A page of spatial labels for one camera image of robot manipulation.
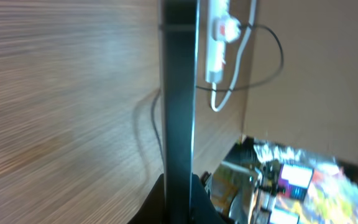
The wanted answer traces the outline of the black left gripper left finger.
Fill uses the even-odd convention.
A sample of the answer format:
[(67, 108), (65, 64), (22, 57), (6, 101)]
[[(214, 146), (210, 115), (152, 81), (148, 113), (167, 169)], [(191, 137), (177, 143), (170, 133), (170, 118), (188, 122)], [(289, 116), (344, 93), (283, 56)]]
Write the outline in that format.
[(161, 224), (165, 216), (164, 175), (161, 174), (128, 224)]

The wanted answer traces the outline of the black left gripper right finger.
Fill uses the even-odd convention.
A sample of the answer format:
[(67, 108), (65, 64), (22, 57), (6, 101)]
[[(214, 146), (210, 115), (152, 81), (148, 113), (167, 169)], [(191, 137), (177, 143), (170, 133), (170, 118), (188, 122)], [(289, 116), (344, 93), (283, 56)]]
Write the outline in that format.
[(225, 224), (211, 203), (200, 178), (193, 174), (191, 180), (191, 209), (190, 223), (192, 224)]

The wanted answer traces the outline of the blue-screen Galaxy smartphone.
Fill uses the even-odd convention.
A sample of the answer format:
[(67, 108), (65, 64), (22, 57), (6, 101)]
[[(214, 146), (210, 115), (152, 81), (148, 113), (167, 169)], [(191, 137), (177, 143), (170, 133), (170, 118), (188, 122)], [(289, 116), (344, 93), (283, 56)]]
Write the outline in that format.
[(158, 3), (167, 223), (190, 219), (199, 4), (197, 0)]

